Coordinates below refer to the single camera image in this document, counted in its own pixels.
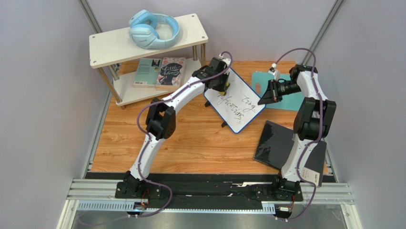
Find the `black slate board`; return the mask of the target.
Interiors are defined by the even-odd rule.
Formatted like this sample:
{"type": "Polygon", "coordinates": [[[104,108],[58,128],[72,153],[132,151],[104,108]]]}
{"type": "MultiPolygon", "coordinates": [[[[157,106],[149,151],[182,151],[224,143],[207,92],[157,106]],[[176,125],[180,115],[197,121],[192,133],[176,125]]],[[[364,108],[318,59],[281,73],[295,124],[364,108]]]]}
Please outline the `black slate board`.
{"type": "MultiPolygon", "coordinates": [[[[266,121],[254,154],[254,160],[280,170],[288,160],[293,144],[294,132],[292,129],[266,121]]],[[[319,175],[317,186],[321,187],[327,144],[320,141],[314,146],[305,168],[308,174],[319,175]]]]}

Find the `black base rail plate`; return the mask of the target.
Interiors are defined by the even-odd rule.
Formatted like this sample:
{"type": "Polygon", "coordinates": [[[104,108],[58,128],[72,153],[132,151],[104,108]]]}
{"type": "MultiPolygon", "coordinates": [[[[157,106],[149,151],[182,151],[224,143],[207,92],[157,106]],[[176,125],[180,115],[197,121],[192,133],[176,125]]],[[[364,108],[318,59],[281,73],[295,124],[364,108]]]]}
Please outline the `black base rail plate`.
{"type": "Polygon", "coordinates": [[[148,209],[192,210],[260,210],[263,201],[303,201],[300,190],[294,197],[276,193],[277,175],[155,173],[148,179],[153,183],[125,173],[115,197],[143,201],[148,209]]]}

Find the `aluminium frame rail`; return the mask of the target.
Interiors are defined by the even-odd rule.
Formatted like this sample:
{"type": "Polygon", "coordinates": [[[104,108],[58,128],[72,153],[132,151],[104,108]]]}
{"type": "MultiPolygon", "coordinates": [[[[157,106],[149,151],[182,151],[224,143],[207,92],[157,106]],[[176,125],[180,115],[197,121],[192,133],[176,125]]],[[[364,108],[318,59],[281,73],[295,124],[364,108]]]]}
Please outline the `aluminium frame rail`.
{"type": "MultiPolygon", "coordinates": [[[[79,201],[87,201],[91,204],[95,203],[94,209],[101,210],[118,210],[132,211],[132,204],[134,202],[146,202],[141,198],[115,198],[116,186],[119,180],[106,180],[106,179],[74,179],[71,183],[70,190],[68,192],[65,205],[69,205],[69,201],[76,201],[76,205],[73,211],[78,209],[79,201]]],[[[313,188],[311,185],[305,183],[301,185],[302,193],[304,195],[305,202],[310,200],[313,188]]],[[[260,209],[244,210],[239,207],[236,210],[209,210],[208,208],[184,207],[184,209],[166,208],[162,212],[180,212],[180,213],[271,213],[271,204],[282,204],[285,202],[277,201],[262,201],[260,209]]],[[[312,204],[316,205],[340,205],[344,214],[344,220],[348,229],[363,229],[360,222],[359,215],[357,213],[353,196],[350,192],[350,187],[347,183],[322,183],[322,186],[316,190],[315,197],[312,204]]],[[[85,209],[90,209],[93,205],[86,205],[85,209]]],[[[65,216],[61,216],[57,228],[68,228],[72,226],[64,223],[65,216]]]]}

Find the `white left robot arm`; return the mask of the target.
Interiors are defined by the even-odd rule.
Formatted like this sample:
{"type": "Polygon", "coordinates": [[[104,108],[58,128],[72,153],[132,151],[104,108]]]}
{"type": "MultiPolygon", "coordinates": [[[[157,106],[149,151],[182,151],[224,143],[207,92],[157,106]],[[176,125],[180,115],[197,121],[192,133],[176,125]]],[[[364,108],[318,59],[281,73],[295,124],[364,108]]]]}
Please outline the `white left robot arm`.
{"type": "Polygon", "coordinates": [[[227,80],[233,64],[232,57],[224,58],[223,54],[214,57],[208,65],[194,71],[189,80],[169,96],[154,98],[147,110],[146,128],[142,130],[145,139],[138,157],[124,175],[123,181],[117,184],[116,198],[141,198],[146,191],[147,178],[152,163],[166,139],[176,129],[177,113],[196,96],[208,89],[226,92],[227,80]]]}

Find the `teal paperback book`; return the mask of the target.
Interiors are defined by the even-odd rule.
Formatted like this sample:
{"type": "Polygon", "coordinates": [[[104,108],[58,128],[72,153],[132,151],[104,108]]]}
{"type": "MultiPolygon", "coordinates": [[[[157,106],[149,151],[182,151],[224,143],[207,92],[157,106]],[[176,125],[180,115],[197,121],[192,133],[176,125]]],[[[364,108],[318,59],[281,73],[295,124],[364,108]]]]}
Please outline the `teal paperback book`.
{"type": "Polygon", "coordinates": [[[134,88],[155,88],[162,59],[141,58],[133,80],[134,88]]]}

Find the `Little Women book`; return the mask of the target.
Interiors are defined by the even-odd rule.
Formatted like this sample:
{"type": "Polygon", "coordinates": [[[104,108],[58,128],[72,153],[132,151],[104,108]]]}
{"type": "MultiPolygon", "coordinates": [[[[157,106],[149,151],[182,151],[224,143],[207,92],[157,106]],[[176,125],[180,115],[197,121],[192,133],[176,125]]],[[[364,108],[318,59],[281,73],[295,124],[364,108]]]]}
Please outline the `Little Women book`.
{"type": "Polygon", "coordinates": [[[159,69],[155,88],[158,91],[174,92],[183,84],[185,57],[164,57],[159,69]]]}

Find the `light blue headphones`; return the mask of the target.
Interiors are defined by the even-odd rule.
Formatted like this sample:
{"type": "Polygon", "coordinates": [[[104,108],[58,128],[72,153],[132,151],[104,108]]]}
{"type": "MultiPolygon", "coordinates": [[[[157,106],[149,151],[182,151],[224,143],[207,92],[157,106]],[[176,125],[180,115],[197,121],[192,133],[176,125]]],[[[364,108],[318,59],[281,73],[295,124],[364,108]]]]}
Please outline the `light blue headphones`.
{"type": "Polygon", "coordinates": [[[141,10],[129,20],[129,37],[139,47],[144,49],[163,50],[173,47],[179,40],[181,27],[178,21],[165,14],[151,13],[141,10]],[[156,27],[164,23],[170,26],[172,36],[161,39],[156,27]]]}

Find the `teal cutting board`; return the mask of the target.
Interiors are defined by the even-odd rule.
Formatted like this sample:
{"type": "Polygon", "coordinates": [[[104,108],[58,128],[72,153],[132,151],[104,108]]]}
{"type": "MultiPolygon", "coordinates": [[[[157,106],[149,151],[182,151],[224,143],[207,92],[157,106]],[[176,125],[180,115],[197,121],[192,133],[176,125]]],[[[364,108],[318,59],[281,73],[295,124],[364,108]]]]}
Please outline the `teal cutting board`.
{"type": "MultiPolygon", "coordinates": [[[[252,74],[251,88],[262,97],[267,89],[268,81],[274,77],[265,72],[254,72],[252,74]]],[[[281,109],[298,111],[303,101],[303,95],[301,92],[284,95],[282,101],[274,104],[267,104],[266,108],[281,109]]]]}

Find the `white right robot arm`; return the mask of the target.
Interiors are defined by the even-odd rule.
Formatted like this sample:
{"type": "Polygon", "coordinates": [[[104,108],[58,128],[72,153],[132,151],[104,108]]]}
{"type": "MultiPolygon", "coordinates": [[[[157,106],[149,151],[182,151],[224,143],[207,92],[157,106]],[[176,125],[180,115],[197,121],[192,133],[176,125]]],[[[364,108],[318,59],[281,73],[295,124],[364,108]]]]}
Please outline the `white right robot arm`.
{"type": "Polygon", "coordinates": [[[281,80],[277,65],[272,64],[267,89],[258,104],[280,102],[284,95],[301,92],[304,99],[294,120],[294,144],[286,163],[276,180],[272,195],[285,200],[294,197],[300,182],[318,185],[315,173],[307,176],[305,164],[318,142],[326,137],[335,114],[336,102],[329,100],[321,89],[316,67],[297,64],[293,67],[288,81],[281,80]]]}

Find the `small blue-framed whiteboard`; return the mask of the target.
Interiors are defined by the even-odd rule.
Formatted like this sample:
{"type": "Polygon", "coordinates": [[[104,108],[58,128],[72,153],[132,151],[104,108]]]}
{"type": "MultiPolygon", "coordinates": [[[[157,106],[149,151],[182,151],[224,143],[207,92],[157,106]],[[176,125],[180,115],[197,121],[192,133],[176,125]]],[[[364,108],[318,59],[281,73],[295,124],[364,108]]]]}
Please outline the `small blue-framed whiteboard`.
{"type": "Polygon", "coordinates": [[[238,134],[265,109],[265,105],[258,104],[260,96],[234,69],[230,70],[228,83],[225,95],[213,89],[203,95],[232,132],[238,134]]]}

